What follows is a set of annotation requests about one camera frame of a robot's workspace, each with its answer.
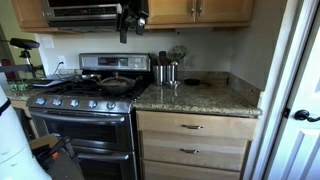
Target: oven door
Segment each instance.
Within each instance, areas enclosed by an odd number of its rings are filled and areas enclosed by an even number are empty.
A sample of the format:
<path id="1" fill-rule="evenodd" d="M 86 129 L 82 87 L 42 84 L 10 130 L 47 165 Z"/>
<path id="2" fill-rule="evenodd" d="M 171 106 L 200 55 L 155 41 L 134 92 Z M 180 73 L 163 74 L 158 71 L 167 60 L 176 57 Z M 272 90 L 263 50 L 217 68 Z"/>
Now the oven door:
<path id="1" fill-rule="evenodd" d="M 130 114 L 29 108 L 39 136 L 69 136 L 73 146 L 133 151 Z"/>
<path id="2" fill-rule="evenodd" d="M 86 180 L 136 180 L 134 152 L 73 147 Z"/>

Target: over-the-range microwave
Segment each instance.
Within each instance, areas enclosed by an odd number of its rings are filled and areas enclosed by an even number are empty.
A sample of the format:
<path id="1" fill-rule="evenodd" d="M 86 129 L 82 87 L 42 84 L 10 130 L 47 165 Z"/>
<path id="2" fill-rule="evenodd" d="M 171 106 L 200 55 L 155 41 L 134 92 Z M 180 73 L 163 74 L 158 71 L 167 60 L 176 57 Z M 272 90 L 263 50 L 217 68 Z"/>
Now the over-the-range microwave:
<path id="1" fill-rule="evenodd" d="M 122 6 L 134 3 L 146 9 L 146 0 L 42 0 L 50 27 L 78 32 L 105 32 L 119 28 Z"/>

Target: wooden cabinet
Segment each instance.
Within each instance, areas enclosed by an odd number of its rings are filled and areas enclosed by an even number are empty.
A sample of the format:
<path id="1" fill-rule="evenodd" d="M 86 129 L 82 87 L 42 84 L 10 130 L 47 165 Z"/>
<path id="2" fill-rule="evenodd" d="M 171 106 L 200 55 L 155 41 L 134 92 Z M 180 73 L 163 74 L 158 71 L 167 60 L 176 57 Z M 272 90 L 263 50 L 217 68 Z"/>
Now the wooden cabinet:
<path id="1" fill-rule="evenodd" d="M 146 28 L 247 26 L 254 0 L 148 0 Z"/>
<path id="2" fill-rule="evenodd" d="M 197 0 L 196 22 L 250 21 L 253 0 Z"/>
<path id="3" fill-rule="evenodd" d="M 240 179 L 257 119 L 137 112 L 143 176 Z"/>
<path id="4" fill-rule="evenodd" d="M 193 6 L 191 0 L 149 0 L 148 24 L 193 23 Z"/>
<path id="5" fill-rule="evenodd" d="M 165 112 L 140 112 L 138 129 L 193 136 L 253 140 L 256 119 Z"/>
<path id="6" fill-rule="evenodd" d="M 234 180 L 240 178 L 239 172 L 182 166 L 177 164 L 143 161 L 145 179 L 151 180 Z"/>
<path id="7" fill-rule="evenodd" d="M 41 0 L 11 0 L 22 32 L 59 33 L 58 28 L 48 26 L 43 14 Z"/>

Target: kitchen backsplash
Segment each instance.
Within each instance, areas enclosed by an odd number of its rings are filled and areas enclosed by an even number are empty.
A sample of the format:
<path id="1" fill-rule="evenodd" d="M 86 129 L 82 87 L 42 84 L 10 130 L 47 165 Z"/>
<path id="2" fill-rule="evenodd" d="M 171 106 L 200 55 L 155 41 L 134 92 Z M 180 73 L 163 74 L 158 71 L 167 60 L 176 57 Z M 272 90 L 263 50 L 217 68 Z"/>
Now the kitchen backsplash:
<path id="1" fill-rule="evenodd" d="M 77 35 L 36 35 L 40 44 L 52 38 L 53 48 L 41 46 L 40 53 L 47 74 L 52 74 L 64 56 L 60 69 L 79 69 L 79 53 L 142 52 L 158 55 L 175 45 L 184 45 L 188 54 L 180 62 L 180 71 L 229 71 L 234 56 L 234 31 L 191 31 L 128 34 L 128 43 L 119 42 L 119 33 L 87 33 Z"/>

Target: utensil holder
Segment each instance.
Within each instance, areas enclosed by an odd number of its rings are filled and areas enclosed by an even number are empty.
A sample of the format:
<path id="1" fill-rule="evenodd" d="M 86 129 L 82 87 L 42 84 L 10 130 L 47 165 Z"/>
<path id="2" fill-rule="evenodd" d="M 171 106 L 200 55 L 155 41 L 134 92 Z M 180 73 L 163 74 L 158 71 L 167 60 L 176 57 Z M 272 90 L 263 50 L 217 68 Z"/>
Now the utensil holder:
<path id="1" fill-rule="evenodd" d="M 177 74 L 178 74 L 178 66 L 177 65 L 167 65 L 166 66 L 167 69 L 167 79 L 166 82 L 170 82 L 170 81 L 176 81 L 177 80 Z"/>
<path id="2" fill-rule="evenodd" d="M 154 83 L 158 86 L 162 86 L 166 82 L 166 67 L 165 66 L 153 66 Z"/>

